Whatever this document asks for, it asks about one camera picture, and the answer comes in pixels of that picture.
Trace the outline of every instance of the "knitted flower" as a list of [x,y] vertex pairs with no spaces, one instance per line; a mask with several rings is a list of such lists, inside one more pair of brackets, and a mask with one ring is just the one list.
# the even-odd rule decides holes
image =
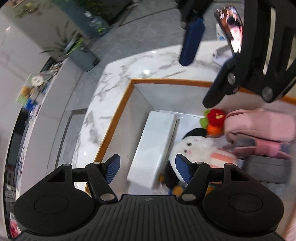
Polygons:
[[208,113],[207,118],[211,126],[222,128],[225,121],[225,114],[222,110],[212,109]]

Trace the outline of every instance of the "phone screen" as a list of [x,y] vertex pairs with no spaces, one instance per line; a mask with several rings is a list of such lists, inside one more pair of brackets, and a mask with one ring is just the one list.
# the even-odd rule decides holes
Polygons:
[[225,37],[231,43],[233,52],[240,53],[244,27],[237,10],[233,6],[218,9],[216,17]]

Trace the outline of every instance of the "marble countertop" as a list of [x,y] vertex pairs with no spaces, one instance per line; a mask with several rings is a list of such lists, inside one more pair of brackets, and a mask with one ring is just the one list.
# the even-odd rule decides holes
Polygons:
[[72,160],[73,168],[84,168],[95,160],[131,79],[214,81],[220,67],[212,62],[212,54],[225,44],[225,41],[202,42],[195,62],[188,67],[183,67],[178,62],[180,45],[136,54],[108,64],[86,112]]

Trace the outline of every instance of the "orange knitted ball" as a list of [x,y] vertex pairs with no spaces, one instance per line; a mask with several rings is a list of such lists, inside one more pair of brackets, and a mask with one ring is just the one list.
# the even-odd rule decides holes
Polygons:
[[183,192],[183,188],[180,186],[175,186],[172,190],[172,193],[177,197],[181,196],[182,192]]
[[219,127],[212,126],[211,124],[208,124],[207,126],[207,134],[210,136],[218,136],[222,134],[222,132],[223,132],[223,127],[219,128]]

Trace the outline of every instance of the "gray planter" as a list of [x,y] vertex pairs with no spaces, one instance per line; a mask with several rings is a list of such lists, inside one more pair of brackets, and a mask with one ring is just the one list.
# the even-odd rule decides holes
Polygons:
[[95,31],[88,23],[88,18],[83,14],[85,9],[79,6],[74,0],[54,0],[56,4],[84,33],[84,35],[91,39],[95,36]]
[[85,72],[90,71],[99,63],[99,58],[83,43],[69,54],[69,58]]

